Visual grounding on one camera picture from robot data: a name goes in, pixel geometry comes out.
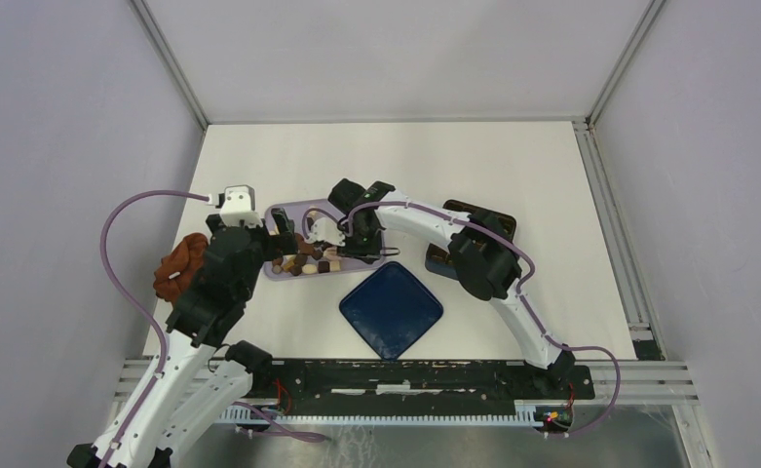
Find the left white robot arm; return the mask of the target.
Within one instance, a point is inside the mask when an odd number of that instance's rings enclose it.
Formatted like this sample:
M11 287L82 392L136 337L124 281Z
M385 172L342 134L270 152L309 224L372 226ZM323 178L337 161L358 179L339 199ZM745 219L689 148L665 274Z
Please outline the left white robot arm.
M172 467L220 414L245 394L261 397L272 387L271 356L240 341L230 358L194 394L193 378L243 317L264 264L297 251L294 222L274 208L277 231L263 219L208 217L212 235L202 265L174 303L165 342L113 425L91 444L73 448L70 467Z

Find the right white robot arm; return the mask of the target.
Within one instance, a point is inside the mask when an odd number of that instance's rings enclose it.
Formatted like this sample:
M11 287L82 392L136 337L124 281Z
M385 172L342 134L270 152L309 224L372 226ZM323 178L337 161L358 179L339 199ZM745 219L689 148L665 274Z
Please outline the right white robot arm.
M552 333L534 311L523 285L533 262L507 237L498 217L479 209L469 214L417 202L393 185L376 181L367 188L341 179L328 202L341 218L345 254L364 261L381 254L386 230L414 236L448 252L464 291L489 303L504 321L530 367L532 390L553 398L569 383L575 366L572 352L553 342Z

